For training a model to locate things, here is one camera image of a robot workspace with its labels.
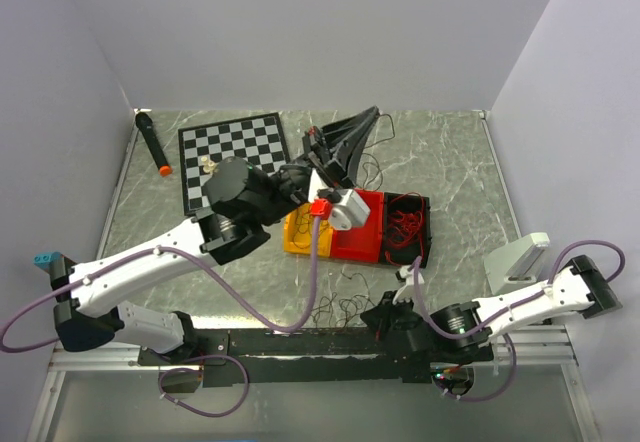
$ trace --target table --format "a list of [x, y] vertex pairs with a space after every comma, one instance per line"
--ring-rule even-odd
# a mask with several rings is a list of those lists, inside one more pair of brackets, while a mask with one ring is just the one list
[[[153, 111], [160, 143], [174, 174], [160, 177], [142, 137], [132, 148], [105, 245], [105, 256], [160, 235], [183, 219], [178, 129], [248, 117], [270, 111]], [[301, 137], [311, 125], [322, 126], [356, 113], [283, 111], [280, 117], [292, 157], [302, 150]], [[489, 295], [482, 258], [517, 238], [498, 167], [480, 112], [395, 111], [396, 137], [367, 152], [383, 169], [380, 190], [419, 192], [431, 199], [433, 245], [423, 271], [424, 294], [431, 310]], [[382, 118], [370, 142], [391, 135]], [[283, 252], [282, 223], [268, 227], [271, 240], [249, 256], [219, 267], [219, 273], [272, 321], [288, 325], [302, 313], [309, 291], [309, 259]], [[334, 326], [343, 314], [338, 298], [367, 294], [377, 303], [386, 290], [398, 287], [390, 266], [323, 260], [318, 264], [318, 298], [337, 298], [334, 314], [320, 326]], [[193, 272], [150, 290], [131, 301], [158, 311], [181, 310], [199, 328], [260, 327], [208, 276]], [[357, 325], [356, 317], [350, 323]]]

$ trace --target chessboard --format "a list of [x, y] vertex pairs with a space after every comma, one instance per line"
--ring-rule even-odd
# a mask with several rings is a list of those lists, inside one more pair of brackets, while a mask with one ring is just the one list
[[242, 157], [268, 174], [291, 160], [277, 113], [180, 129], [178, 139], [185, 215], [209, 206], [202, 192], [211, 177], [204, 170], [208, 159]]

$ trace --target blue connector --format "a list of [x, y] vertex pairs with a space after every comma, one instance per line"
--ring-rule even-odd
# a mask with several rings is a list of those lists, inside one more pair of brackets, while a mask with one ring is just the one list
[[62, 257], [60, 252], [42, 252], [33, 258], [33, 265], [49, 273], [49, 264]]

